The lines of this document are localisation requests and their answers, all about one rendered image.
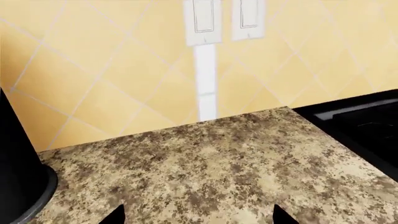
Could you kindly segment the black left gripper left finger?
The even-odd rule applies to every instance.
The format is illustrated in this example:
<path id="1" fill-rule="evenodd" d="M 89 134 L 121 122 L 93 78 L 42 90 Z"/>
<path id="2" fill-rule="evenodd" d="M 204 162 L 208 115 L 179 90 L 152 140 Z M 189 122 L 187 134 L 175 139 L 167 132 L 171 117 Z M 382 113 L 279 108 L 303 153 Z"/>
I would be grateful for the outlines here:
<path id="1" fill-rule="evenodd" d="M 101 221 L 101 224 L 124 224 L 125 219 L 124 205 L 119 205 Z"/>

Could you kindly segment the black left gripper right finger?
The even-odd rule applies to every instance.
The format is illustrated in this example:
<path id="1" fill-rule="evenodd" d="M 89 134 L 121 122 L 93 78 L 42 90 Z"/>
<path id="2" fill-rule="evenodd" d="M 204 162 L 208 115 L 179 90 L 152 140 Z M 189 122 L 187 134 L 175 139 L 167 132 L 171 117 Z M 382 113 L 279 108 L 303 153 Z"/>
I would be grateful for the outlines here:
<path id="1" fill-rule="evenodd" d="M 273 208 L 272 220 L 273 224 L 297 224 L 297 220 L 276 204 Z"/>

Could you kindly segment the black cylindrical appliance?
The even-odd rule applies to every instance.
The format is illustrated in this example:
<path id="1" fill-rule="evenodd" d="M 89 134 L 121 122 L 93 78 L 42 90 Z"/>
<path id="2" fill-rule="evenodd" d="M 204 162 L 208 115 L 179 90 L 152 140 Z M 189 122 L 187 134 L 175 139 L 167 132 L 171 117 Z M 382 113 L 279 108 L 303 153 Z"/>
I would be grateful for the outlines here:
<path id="1" fill-rule="evenodd" d="M 0 89 L 0 224 L 27 224 L 50 201 L 58 184 L 43 164 Z"/>

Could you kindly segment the black stovetop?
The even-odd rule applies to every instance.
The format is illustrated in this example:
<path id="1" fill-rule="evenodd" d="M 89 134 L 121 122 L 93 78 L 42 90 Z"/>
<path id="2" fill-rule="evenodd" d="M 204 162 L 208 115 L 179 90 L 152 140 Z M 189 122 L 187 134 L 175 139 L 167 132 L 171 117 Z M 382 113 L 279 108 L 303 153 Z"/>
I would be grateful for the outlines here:
<path id="1" fill-rule="evenodd" d="M 398 168 L 398 89 L 293 110 L 329 135 Z"/>

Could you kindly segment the white wall light switch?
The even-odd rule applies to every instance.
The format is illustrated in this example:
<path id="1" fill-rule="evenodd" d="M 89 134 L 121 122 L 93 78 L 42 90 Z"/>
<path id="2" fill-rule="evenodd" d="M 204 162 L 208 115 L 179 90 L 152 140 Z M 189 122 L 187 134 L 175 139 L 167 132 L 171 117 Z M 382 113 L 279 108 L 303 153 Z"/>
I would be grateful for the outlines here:
<path id="1" fill-rule="evenodd" d="M 221 0 L 183 0 L 187 46 L 221 42 Z"/>
<path id="2" fill-rule="evenodd" d="M 266 0 L 233 0 L 232 40 L 261 39 L 265 36 Z"/>

